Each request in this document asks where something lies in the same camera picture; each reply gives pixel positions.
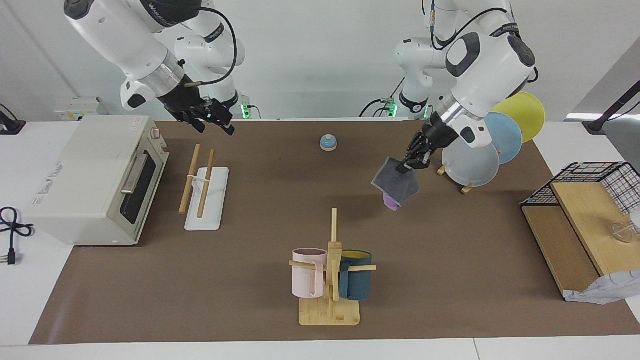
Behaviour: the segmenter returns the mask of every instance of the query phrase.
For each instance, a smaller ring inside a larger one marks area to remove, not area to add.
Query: black stand
[[[587,131],[591,135],[606,135],[607,133],[605,133],[602,130],[604,123],[609,120],[612,120],[611,117],[618,110],[622,109],[622,107],[626,105],[626,103],[628,103],[629,100],[631,100],[631,98],[636,96],[636,94],[638,94],[639,92],[640,92],[640,81],[638,81],[634,86],[631,86],[631,88],[627,90],[627,92],[625,92],[625,94],[622,95],[622,97],[620,97],[618,101],[616,101],[613,105],[611,105],[611,107],[609,107],[609,109],[607,109],[607,111],[605,111],[604,114],[602,114],[602,116],[598,120],[583,121],[582,125],[584,126],[585,129],[587,129]]]

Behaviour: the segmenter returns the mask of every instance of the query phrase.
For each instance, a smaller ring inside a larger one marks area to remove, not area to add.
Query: black wire basket
[[[520,207],[558,206],[558,199],[551,190],[553,183],[602,183],[623,214],[640,208],[640,175],[625,162],[571,163],[520,203]]]

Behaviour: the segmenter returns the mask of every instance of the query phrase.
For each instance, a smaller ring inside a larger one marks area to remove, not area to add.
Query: white tray
[[[198,169],[197,177],[204,179],[207,175],[207,168]],[[213,168],[211,172],[211,182],[207,194],[207,202],[204,206],[202,218],[198,218],[198,207],[200,205],[200,194],[202,194],[202,181],[193,180],[193,193],[191,203],[187,212],[187,220],[184,229],[187,231],[212,231],[220,228],[222,221],[222,209],[225,205],[225,194],[227,192],[227,180],[229,179],[229,168]]]

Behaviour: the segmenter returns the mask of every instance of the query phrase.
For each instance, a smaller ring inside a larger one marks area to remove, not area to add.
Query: pink mug
[[[316,269],[292,267],[291,292],[302,299],[315,299],[324,295],[324,267],[326,250],[301,248],[293,250],[293,260],[315,264]]]

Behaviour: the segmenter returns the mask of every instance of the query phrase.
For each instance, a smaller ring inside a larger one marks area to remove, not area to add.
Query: dark green mug
[[[365,300],[371,291],[371,272],[349,272],[350,266],[371,265],[371,253],[345,250],[340,261],[340,297],[347,300]]]

